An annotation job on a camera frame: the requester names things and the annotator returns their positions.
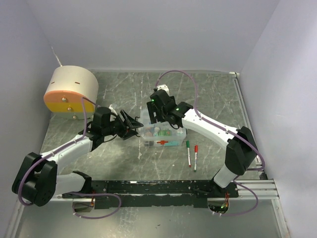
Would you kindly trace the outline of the clear plastic medicine box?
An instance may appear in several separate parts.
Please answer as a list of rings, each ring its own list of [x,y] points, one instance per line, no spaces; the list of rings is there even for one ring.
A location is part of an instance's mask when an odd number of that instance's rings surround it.
[[[151,124],[147,109],[141,110],[138,121],[144,126],[138,129],[141,141],[148,147],[180,146],[186,138],[185,128],[172,128],[168,122]]]

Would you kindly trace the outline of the clear box lid black handle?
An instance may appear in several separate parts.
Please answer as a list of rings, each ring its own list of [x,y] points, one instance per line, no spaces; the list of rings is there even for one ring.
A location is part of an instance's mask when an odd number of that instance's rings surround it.
[[[176,140],[184,140],[186,138],[186,129],[185,128],[179,128],[174,129],[170,126],[168,122],[158,122],[151,124],[149,113],[147,109],[141,110],[140,118],[138,119],[140,123],[142,123],[144,126],[139,129],[140,137],[143,140],[150,140],[150,141],[176,141]],[[172,136],[158,136],[159,130],[171,130]],[[150,131],[153,136],[152,137],[146,137],[144,135],[145,132]]]

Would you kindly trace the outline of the green small sachet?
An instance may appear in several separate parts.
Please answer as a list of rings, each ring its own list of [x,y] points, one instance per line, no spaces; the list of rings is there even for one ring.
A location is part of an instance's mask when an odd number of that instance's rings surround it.
[[[158,136],[172,136],[172,131],[171,130],[159,130],[158,131]]]

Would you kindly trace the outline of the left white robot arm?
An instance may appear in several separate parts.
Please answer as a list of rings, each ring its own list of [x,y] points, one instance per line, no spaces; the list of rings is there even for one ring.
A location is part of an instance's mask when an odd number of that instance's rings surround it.
[[[84,123],[83,131],[63,145],[43,154],[32,152],[25,156],[12,185],[22,205],[41,207],[54,196],[67,193],[82,198],[90,196],[93,191],[90,176],[79,171],[61,175],[60,171],[106,143],[106,137],[118,136],[126,140],[136,136],[137,129],[143,127],[124,110],[117,114],[107,107],[97,108],[93,120]]]

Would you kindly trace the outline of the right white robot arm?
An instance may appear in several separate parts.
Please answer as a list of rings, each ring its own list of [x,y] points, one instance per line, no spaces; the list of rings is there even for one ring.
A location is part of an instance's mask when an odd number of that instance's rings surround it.
[[[257,146],[249,128],[240,129],[221,124],[196,110],[192,105],[180,102],[159,89],[147,102],[151,123],[167,122],[173,128],[193,130],[225,149],[225,162],[212,178],[211,194],[221,197],[227,186],[242,176],[257,156]]]

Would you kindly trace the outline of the green cap marker pen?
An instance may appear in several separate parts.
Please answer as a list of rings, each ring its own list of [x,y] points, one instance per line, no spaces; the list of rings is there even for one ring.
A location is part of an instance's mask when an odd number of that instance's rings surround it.
[[[190,141],[189,140],[186,141],[186,148],[187,148],[188,165],[189,165],[189,167],[191,167],[192,164],[191,164]]]

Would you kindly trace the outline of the red cap marker pen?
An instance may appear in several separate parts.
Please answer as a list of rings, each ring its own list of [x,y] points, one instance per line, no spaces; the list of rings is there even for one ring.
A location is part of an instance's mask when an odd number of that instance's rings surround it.
[[[194,152],[195,152],[195,157],[194,157],[194,172],[197,171],[197,162],[198,162],[198,145],[195,145],[194,148]]]

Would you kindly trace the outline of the beige cylindrical drum device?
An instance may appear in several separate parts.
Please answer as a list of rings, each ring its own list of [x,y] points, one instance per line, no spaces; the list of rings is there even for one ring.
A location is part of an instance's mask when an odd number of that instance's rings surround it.
[[[96,77],[87,69],[65,65],[53,72],[44,94],[47,108],[67,119],[87,118],[95,112],[99,84]]]

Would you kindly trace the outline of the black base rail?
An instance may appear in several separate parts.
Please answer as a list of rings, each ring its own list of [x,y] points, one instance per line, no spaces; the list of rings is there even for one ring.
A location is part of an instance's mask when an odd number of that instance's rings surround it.
[[[208,199],[237,198],[237,186],[219,188],[212,180],[94,180],[91,191],[116,194],[122,207],[192,206],[207,208]]]

